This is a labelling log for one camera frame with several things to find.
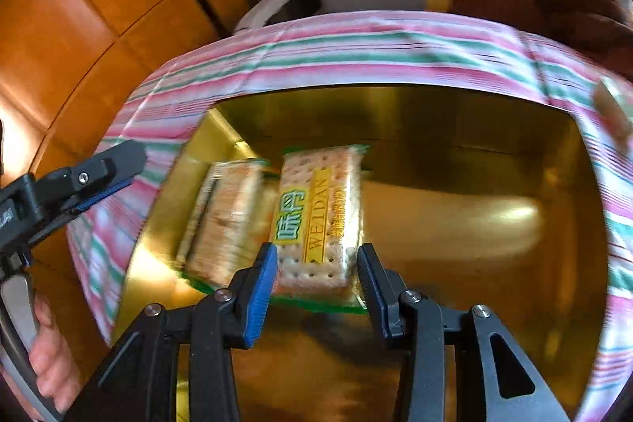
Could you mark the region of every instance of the metal screw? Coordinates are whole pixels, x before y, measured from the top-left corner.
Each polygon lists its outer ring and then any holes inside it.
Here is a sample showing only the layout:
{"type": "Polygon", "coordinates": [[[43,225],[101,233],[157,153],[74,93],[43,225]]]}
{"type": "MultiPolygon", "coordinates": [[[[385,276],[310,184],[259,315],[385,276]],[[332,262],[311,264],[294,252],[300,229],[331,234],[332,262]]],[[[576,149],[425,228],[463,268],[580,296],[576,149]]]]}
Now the metal screw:
{"type": "Polygon", "coordinates": [[[215,300],[219,302],[228,302],[233,299],[233,292],[228,288],[221,288],[214,294],[215,300]]]}
{"type": "Polygon", "coordinates": [[[485,304],[477,304],[473,306],[473,313],[480,318],[488,318],[493,314],[493,310],[488,308],[485,304]]]}
{"type": "Polygon", "coordinates": [[[409,304],[415,304],[422,300],[422,294],[414,290],[405,290],[400,294],[400,300],[409,304]]]}
{"type": "Polygon", "coordinates": [[[143,313],[148,317],[155,317],[163,310],[163,307],[160,304],[148,304],[143,313]]]}

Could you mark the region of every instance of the cracker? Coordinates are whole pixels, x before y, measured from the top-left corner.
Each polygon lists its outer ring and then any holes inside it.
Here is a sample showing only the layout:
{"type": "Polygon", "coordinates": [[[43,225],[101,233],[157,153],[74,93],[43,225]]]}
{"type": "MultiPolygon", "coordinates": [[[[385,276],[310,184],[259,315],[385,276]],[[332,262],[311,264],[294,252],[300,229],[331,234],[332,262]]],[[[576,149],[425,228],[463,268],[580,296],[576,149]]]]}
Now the cracker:
{"type": "Polygon", "coordinates": [[[365,147],[330,147],[284,157],[271,228],[277,293],[327,293],[349,286],[360,231],[365,147]]]}
{"type": "Polygon", "coordinates": [[[212,192],[201,191],[208,201],[192,239],[186,273],[212,285],[225,286],[247,261],[244,241],[264,166],[264,161],[253,159],[216,163],[211,168],[203,188],[212,192]]]}

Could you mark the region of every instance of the pink and green striped cloth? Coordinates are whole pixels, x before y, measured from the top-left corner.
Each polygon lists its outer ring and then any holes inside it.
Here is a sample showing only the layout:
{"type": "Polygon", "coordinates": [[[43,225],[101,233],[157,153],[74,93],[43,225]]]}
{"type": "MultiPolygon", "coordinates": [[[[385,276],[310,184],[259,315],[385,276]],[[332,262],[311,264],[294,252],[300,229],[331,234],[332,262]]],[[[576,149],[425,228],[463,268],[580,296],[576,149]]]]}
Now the pink and green striped cloth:
{"type": "Polygon", "coordinates": [[[174,58],[130,96],[97,151],[143,142],[131,186],[68,229],[86,299],[110,340],[121,288],[161,183],[216,102],[248,93],[354,83],[417,83],[502,93],[574,116],[594,166],[609,242],[604,328],[577,420],[598,421],[633,369],[633,167],[594,110],[602,74],[561,44],[477,19],[431,12],[322,15],[249,31],[174,58]]]}

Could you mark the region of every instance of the finger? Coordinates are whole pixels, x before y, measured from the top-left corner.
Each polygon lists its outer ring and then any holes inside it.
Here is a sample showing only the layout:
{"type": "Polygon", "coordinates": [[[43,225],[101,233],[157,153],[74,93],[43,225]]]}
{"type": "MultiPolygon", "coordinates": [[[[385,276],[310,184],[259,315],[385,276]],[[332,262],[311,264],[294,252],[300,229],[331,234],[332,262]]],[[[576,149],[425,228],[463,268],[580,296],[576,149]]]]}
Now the finger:
{"type": "Polygon", "coordinates": [[[57,408],[57,411],[60,413],[65,412],[75,402],[80,389],[78,378],[71,377],[68,379],[55,395],[55,408],[57,408]]]}
{"type": "Polygon", "coordinates": [[[60,352],[50,368],[37,379],[37,388],[43,396],[54,397],[72,371],[70,352],[60,352]]]}
{"type": "Polygon", "coordinates": [[[51,305],[49,304],[48,299],[46,299],[45,296],[40,293],[36,293],[34,307],[36,318],[37,320],[39,320],[39,323],[42,324],[42,326],[55,326],[55,317],[53,316],[51,305]]]}
{"type": "Polygon", "coordinates": [[[51,367],[61,347],[62,337],[59,331],[41,326],[33,348],[28,353],[31,366],[38,376],[46,373],[51,367]]]}

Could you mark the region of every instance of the yellow label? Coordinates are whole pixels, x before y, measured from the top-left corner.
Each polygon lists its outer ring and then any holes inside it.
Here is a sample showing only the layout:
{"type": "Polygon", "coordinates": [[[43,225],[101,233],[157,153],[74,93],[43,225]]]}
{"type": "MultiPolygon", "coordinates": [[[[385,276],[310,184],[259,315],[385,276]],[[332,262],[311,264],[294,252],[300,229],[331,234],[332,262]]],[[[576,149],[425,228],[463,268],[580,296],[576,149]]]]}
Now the yellow label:
{"type": "Polygon", "coordinates": [[[290,187],[282,190],[272,228],[274,244],[298,244],[303,241],[302,229],[308,214],[308,191],[290,187]]]}
{"type": "Polygon", "coordinates": [[[327,201],[332,169],[315,170],[309,194],[309,214],[303,263],[323,263],[327,201]]]}

